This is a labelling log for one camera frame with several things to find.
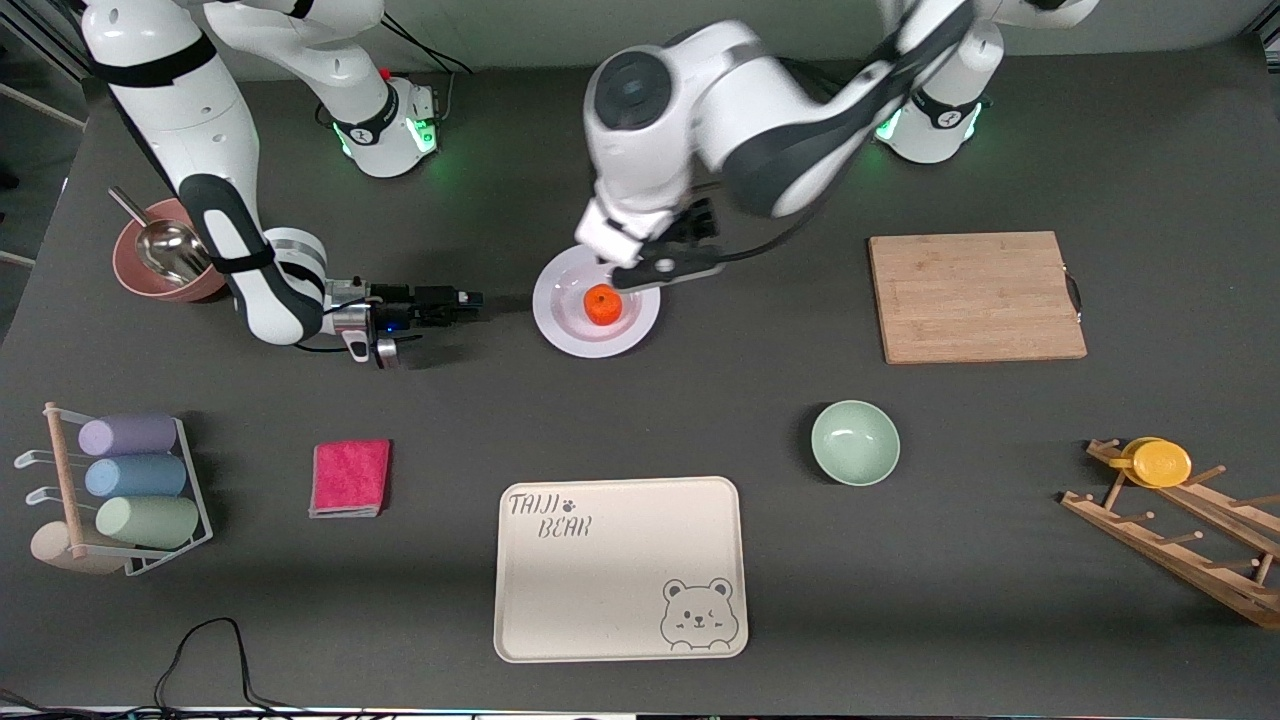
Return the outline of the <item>metal scoop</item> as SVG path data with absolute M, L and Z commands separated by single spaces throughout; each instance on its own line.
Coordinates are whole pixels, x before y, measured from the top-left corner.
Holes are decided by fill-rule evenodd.
M 183 287 L 197 281 L 211 266 L 211 256 L 204 241 L 187 224 L 155 217 L 118 186 L 110 186 L 108 193 L 140 224 L 134 250 L 155 275 L 169 284 Z

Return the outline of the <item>mint green bowl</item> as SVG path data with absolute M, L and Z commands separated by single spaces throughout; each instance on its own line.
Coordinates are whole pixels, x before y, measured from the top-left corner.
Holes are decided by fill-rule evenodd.
M 844 486 L 867 487 L 899 465 L 901 439 L 893 420 L 873 404 L 845 400 L 823 407 L 810 432 L 820 470 Z

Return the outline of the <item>cream bear print tray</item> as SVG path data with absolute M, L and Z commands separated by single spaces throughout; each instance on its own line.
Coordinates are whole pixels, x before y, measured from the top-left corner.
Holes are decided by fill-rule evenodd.
M 731 659 L 749 642 L 723 477 L 511 486 L 495 569 L 493 644 L 509 664 Z

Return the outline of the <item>pink bowl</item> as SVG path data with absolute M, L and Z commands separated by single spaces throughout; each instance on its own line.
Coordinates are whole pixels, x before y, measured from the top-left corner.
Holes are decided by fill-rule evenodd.
M 111 266 L 122 287 L 145 299 L 172 304 L 201 304 L 229 292 L 221 274 L 207 268 L 188 284 L 178 286 L 147 268 L 137 254 L 136 241 L 142 225 L 131 222 L 119 233 L 111 256 Z

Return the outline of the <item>blue cup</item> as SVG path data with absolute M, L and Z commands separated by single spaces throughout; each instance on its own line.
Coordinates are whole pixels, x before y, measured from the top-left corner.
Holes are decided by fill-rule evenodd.
M 100 498 L 177 497 L 187 483 L 186 461 L 172 454 L 102 457 L 86 471 L 87 491 Z

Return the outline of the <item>wooden mug rack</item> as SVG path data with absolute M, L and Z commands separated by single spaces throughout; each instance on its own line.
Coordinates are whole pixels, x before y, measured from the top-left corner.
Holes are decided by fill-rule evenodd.
M 1139 487 L 1106 464 L 1132 441 L 1089 439 L 1085 454 L 1114 471 L 1114 482 L 1101 497 L 1065 491 L 1059 503 L 1248 623 L 1280 632 L 1280 492 L 1233 497 L 1210 487 L 1226 471 L 1224 465 L 1196 470 L 1192 457 L 1190 478 L 1181 486 Z M 1119 512 L 1128 487 L 1158 496 L 1202 527 L 1165 536 L 1149 528 L 1155 512 Z

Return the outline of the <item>yellow mug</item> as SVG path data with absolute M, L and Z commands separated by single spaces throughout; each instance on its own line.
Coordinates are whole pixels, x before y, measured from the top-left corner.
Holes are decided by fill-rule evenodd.
M 1142 437 L 1128 443 L 1106 464 L 1117 469 L 1128 480 L 1148 489 L 1181 486 L 1190 478 L 1189 454 L 1169 439 Z

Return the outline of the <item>purple cup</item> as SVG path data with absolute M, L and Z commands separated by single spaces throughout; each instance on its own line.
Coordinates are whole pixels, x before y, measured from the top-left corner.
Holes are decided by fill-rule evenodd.
M 177 442 L 175 419 L 165 414 L 116 414 L 84 423 L 78 446 L 93 457 L 168 454 Z

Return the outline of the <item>beige cup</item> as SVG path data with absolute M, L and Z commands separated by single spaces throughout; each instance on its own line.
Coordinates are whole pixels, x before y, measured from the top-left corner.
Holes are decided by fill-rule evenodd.
M 129 562 L 129 559 L 125 557 L 96 553 L 77 559 L 73 556 L 70 546 L 70 530 L 64 521 L 59 520 L 46 523 L 33 533 L 29 551 L 35 559 L 50 566 L 90 575 L 113 574 L 120 571 Z

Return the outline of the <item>bamboo cutting board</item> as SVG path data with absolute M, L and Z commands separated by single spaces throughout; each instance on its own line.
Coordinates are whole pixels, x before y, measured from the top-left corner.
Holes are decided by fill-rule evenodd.
M 868 251 L 890 365 L 1087 355 L 1052 231 L 873 236 Z

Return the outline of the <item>green cup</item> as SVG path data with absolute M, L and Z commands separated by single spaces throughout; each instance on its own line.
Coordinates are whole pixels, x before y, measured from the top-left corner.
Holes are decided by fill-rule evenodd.
M 108 500 L 95 518 L 96 530 L 115 541 L 156 550 L 186 544 L 200 524 L 197 505 L 186 497 L 136 496 Z

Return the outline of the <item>white round plate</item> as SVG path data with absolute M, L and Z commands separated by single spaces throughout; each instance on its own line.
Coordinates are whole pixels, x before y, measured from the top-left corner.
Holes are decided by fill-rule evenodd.
M 582 311 L 582 296 L 595 284 L 609 284 L 613 266 L 602 263 L 590 249 L 573 246 L 558 254 L 541 270 L 532 292 L 532 315 L 543 336 L 558 350 L 575 357 L 600 359 L 625 354 L 650 333 L 660 310 L 660 291 L 620 293 L 623 315 L 613 325 L 590 323 Z

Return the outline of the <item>pink folded cloth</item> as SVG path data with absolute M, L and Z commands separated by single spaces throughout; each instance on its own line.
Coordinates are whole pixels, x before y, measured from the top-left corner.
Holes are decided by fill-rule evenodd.
M 376 518 L 390 477 L 390 439 L 316 445 L 308 518 Z

